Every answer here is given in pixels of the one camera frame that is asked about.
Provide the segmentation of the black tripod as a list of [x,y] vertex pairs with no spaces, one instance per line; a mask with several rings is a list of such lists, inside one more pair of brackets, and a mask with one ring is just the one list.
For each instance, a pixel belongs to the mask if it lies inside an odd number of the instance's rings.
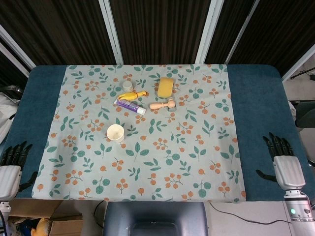
[[300,76],[300,75],[303,75],[303,74],[308,74],[308,75],[310,75],[310,72],[313,71],[313,70],[315,70],[315,67],[314,67],[314,68],[311,68],[311,69],[309,69],[309,70],[302,71],[302,72],[300,72],[300,73],[298,73],[298,74],[296,74],[296,75],[294,75],[294,76],[291,76],[290,79],[292,80],[292,79],[294,79],[294,78],[296,78],[296,77],[298,77],[298,76]]

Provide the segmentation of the white partition post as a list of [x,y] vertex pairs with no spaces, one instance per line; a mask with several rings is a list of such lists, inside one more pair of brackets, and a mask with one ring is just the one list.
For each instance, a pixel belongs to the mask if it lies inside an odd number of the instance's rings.
[[202,36],[200,39],[195,64],[204,63],[221,14],[224,0],[211,0]]
[[282,76],[282,82],[287,81],[293,73],[298,70],[313,54],[315,54],[315,44],[308,49],[301,58]]
[[117,30],[116,30],[115,21],[114,21],[114,17],[113,17],[111,5],[110,5],[110,0],[98,0],[98,3],[99,3],[103,20],[106,26],[106,30],[108,33],[108,37],[109,37],[109,41],[110,41],[113,55],[115,58],[115,62],[118,65],[123,65],[124,60],[123,60],[123,55],[120,48],[119,38],[117,35]]
[[247,26],[248,26],[248,24],[249,24],[249,22],[250,22],[250,20],[251,20],[251,18],[253,16],[253,14],[254,14],[254,12],[255,12],[259,2],[260,2],[260,0],[254,0],[253,4],[251,6],[251,9],[250,9],[250,11],[249,11],[249,13],[248,13],[248,15],[247,15],[247,17],[246,17],[242,27],[240,28],[239,33],[238,33],[238,35],[237,35],[237,37],[236,37],[236,39],[235,39],[235,41],[234,41],[234,43],[233,43],[233,45],[231,47],[231,49],[230,49],[226,59],[225,59],[225,62],[224,62],[225,64],[229,64],[229,62],[230,62],[230,60],[231,60],[231,58],[232,58],[232,56],[233,56],[233,54],[234,54],[234,52],[235,52],[239,42],[240,42],[240,40],[241,40],[241,38],[242,38],[242,36],[243,36]]
[[24,50],[18,45],[18,43],[11,37],[11,35],[0,24],[0,38],[10,47],[10,49],[18,56],[18,58],[26,65],[23,66],[17,58],[0,42],[0,52],[6,56],[6,58],[13,63],[13,65],[19,69],[19,71],[29,77],[30,72],[27,70],[33,70],[36,65],[31,58],[24,52]]

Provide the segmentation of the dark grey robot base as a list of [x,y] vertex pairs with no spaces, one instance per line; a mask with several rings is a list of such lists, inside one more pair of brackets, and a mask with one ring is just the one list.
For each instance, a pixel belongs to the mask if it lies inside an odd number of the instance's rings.
[[208,236],[202,202],[112,202],[103,236]]

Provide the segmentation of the yellow rubber chicken toy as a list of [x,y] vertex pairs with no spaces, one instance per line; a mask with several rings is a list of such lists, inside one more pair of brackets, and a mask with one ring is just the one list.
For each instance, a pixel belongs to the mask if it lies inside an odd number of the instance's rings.
[[146,91],[140,91],[140,92],[128,92],[128,93],[124,93],[118,96],[119,100],[127,100],[127,101],[132,101],[137,99],[138,97],[141,96],[147,96],[147,92]]

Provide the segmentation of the purple toothpaste tube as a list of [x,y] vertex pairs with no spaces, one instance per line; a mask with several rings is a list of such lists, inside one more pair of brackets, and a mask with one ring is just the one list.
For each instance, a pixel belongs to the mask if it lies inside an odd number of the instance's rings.
[[121,99],[121,100],[116,99],[114,101],[114,105],[118,105],[120,107],[126,108],[126,109],[133,111],[135,113],[138,113],[140,115],[144,115],[146,112],[145,108],[140,107],[140,106],[138,106],[138,105],[136,105],[130,101],[124,100],[124,99]]

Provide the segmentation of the teal fabric table cover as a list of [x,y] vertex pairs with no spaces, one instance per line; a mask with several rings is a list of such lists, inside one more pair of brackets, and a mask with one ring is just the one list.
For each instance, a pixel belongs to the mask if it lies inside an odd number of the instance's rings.
[[[269,132],[289,141],[305,177],[303,191],[315,199],[315,174],[308,165],[278,70],[270,65],[256,64],[229,65],[227,70],[247,200],[280,201],[284,196],[276,183],[256,173],[256,170],[274,173],[262,138]],[[39,168],[65,71],[64,65],[41,65],[31,71],[13,124],[0,147],[1,155],[10,146],[22,142],[32,144],[22,182]]]

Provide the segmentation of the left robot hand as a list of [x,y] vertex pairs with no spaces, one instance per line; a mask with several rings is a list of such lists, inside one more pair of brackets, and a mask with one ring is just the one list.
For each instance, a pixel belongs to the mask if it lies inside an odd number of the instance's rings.
[[0,158],[0,202],[10,201],[23,190],[32,186],[37,178],[38,172],[32,173],[30,179],[20,183],[27,155],[32,144],[27,145],[24,141],[12,147],[9,146]]

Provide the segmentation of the wooden toy mallet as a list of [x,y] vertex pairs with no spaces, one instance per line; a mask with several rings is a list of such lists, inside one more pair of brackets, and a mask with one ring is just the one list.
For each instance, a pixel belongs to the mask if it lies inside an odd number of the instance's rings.
[[149,105],[149,107],[152,110],[166,108],[169,112],[173,112],[176,110],[176,102],[172,97],[170,97],[165,103],[152,103]]

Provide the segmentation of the white fabric cover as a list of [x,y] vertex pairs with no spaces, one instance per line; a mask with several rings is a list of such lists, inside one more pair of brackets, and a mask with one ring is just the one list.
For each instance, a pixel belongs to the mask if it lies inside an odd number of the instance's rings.
[[11,128],[19,102],[0,92],[0,144],[5,140]]

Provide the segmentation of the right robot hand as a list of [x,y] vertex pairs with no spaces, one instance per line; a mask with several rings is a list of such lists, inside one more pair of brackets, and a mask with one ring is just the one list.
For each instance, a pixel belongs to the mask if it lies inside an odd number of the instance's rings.
[[276,182],[285,191],[302,189],[306,182],[300,161],[295,156],[291,144],[271,132],[269,137],[263,136],[263,140],[271,156],[275,175],[267,175],[258,169],[256,173],[265,180]]

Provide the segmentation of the white paper cup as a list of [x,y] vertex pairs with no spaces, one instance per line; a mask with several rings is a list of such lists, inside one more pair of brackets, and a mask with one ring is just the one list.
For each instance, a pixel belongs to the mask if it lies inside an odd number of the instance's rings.
[[107,138],[116,143],[121,143],[125,139],[124,128],[119,124],[112,124],[106,131]]

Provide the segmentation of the yellow sponge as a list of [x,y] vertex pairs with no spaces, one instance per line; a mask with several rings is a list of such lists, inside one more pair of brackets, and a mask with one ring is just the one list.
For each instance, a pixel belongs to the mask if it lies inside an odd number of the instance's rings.
[[173,78],[162,77],[159,81],[157,96],[159,98],[169,98],[172,96],[174,85]]

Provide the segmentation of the cardboard box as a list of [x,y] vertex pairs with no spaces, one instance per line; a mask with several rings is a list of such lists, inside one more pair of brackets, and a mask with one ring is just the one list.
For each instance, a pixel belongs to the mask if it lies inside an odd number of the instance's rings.
[[9,202],[9,229],[11,236],[31,236],[41,218],[50,220],[48,236],[80,236],[82,214],[66,210],[59,200],[16,199]]

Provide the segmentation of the dark office chair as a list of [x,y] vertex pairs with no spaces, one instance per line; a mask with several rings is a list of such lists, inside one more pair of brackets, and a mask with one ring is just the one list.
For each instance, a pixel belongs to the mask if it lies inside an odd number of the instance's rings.
[[295,124],[299,128],[315,128],[315,101],[301,102],[297,105]]

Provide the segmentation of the yellow plush toy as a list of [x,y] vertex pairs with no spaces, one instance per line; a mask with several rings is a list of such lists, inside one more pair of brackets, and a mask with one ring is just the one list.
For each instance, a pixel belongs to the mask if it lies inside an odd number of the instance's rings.
[[50,220],[41,218],[37,227],[31,229],[31,236],[48,236],[50,230]]

